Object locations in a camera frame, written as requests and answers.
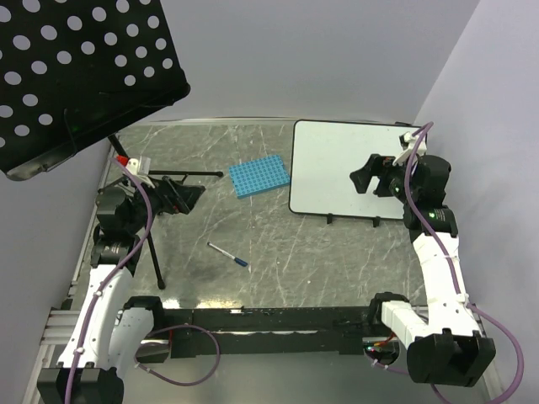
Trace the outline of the white whiteboard black frame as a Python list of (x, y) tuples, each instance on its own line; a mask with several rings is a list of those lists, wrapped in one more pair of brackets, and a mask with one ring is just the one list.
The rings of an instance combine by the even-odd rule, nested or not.
[(299, 120), (293, 127), (289, 209), (298, 215), (332, 215), (397, 220), (403, 205), (394, 197), (374, 195), (378, 179), (357, 194), (350, 174), (372, 154), (395, 157), (399, 137), (416, 128), (316, 120)]

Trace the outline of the white marker pen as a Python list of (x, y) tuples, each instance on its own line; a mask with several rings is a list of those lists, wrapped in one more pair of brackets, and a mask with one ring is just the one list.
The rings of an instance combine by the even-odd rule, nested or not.
[(218, 252), (221, 253), (222, 255), (224, 255), (224, 256), (230, 258), (231, 260), (235, 260), (235, 259), (236, 259), (236, 257), (235, 257), (234, 255), (230, 254), (229, 252), (225, 251), (224, 249), (222, 249), (222, 248), (216, 246), (215, 244), (213, 244), (213, 243), (211, 243), (211, 242), (207, 242), (207, 246), (210, 247), (210, 248), (212, 248), (212, 249), (214, 249), (214, 250), (216, 250), (216, 251), (218, 251)]

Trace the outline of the blue marker cap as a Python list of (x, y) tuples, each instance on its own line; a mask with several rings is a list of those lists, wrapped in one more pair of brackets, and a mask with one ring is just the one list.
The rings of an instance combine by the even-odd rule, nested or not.
[(242, 260), (241, 258), (234, 258), (234, 262), (237, 263), (238, 265), (242, 266), (242, 267), (247, 267), (248, 266), (248, 263), (244, 260)]

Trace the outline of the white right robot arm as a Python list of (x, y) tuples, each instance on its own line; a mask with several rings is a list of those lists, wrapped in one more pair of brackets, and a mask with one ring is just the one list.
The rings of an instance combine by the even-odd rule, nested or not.
[(357, 193), (378, 178), (378, 197), (394, 197), (403, 205), (424, 278), (428, 318), (415, 312), (408, 298), (392, 292), (371, 299), (366, 318), (377, 335), (392, 331), (407, 351), (408, 374), (416, 383), (471, 387), (476, 385), (496, 354), (492, 338), (482, 335), (472, 311), (460, 269), (458, 229), (445, 205), (451, 165), (437, 156), (422, 156), (411, 179), (393, 157), (370, 155), (350, 179)]

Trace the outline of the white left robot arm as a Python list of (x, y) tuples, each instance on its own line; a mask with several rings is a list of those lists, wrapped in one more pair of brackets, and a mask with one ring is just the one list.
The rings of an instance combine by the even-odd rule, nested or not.
[(122, 402), (141, 341), (167, 326), (159, 297), (128, 295), (141, 247), (152, 242), (147, 227), (157, 215), (188, 215), (204, 192), (168, 176), (138, 184), (133, 195), (114, 185), (98, 192), (87, 294), (56, 365), (39, 374), (43, 402)]

